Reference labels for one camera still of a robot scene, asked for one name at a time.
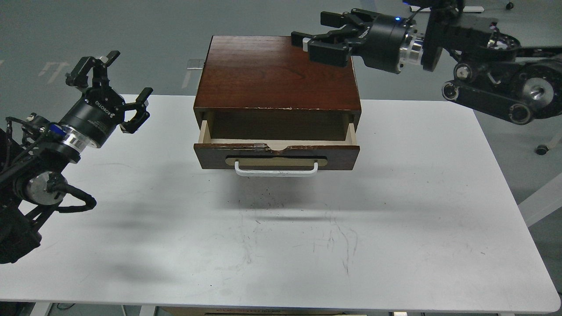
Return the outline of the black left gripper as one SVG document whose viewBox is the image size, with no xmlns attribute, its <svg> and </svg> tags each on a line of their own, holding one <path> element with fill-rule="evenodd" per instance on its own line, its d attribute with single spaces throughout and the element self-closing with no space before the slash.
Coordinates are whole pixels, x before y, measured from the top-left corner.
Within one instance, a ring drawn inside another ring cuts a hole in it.
<svg viewBox="0 0 562 316">
<path fill-rule="evenodd" d="M 121 132 L 134 134 L 149 118 L 147 107 L 148 98 L 153 93 L 151 87 L 144 88 L 132 103 L 125 103 L 124 98 L 110 87 L 107 68 L 119 56 L 118 50 L 112 50 L 106 56 L 107 61 L 83 57 L 72 72 L 65 74 L 65 83 L 83 94 L 59 124 L 88 137 L 94 148 L 102 147 L 118 124 Z M 135 115 L 124 121 L 124 113 L 132 110 Z"/>
</svg>

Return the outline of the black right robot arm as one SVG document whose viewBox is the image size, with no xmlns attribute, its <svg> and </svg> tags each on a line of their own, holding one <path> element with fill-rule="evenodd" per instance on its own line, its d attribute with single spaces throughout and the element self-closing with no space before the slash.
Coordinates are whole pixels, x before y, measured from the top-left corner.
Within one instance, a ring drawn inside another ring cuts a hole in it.
<svg viewBox="0 0 562 316">
<path fill-rule="evenodd" d="M 352 56 L 367 67 L 399 74 L 407 63 L 434 71 L 441 53 L 456 61 L 454 78 L 442 96 L 456 104 L 525 125 L 562 112 L 561 47 L 524 47 L 500 32 L 494 18 L 464 14 L 463 0 L 408 0 L 428 8 L 425 33 L 415 15 L 400 17 L 354 8 L 341 14 L 321 12 L 325 34 L 292 32 L 291 42 L 311 61 L 344 67 Z"/>
</svg>

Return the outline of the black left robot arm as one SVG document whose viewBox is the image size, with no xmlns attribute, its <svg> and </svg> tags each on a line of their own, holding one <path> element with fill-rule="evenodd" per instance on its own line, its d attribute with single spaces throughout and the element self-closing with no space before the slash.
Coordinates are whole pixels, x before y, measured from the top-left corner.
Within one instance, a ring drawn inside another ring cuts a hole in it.
<svg viewBox="0 0 562 316">
<path fill-rule="evenodd" d="M 106 60 L 86 56 L 66 84 L 82 96 L 58 122 L 36 113 L 22 120 L 6 117 L 1 130 L 0 262 L 14 263 L 40 246 L 40 228 L 54 212 L 76 213 L 93 209 L 90 194 L 68 184 L 62 171 L 76 164 L 86 147 L 100 148 L 117 127 L 133 134 L 149 118 L 144 88 L 132 103 L 111 86 L 108 67 L 120 56 L 111 51 Z"/>
</svg>

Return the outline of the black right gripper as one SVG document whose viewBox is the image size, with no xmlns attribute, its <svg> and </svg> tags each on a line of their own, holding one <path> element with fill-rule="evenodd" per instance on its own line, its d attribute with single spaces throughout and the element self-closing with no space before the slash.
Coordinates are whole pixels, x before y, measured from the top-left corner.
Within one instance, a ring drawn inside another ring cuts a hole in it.
<svg viewBox="0 0 562 316">
<path fill-rule="evenodd" d="M 343 13 L 322 11 L 321 25 L 332 29 L 319 35 L 291 32 L 291 44 L 307 52 L 309 60 L 346 67 L 351 56 L 347 40 L 363 31 L 357 37 L 353 56 L 362 58 L 369 68 L 399 74 L 400 48 L 413 32 L 415 20 L 354 8 Z"/>
</svg>

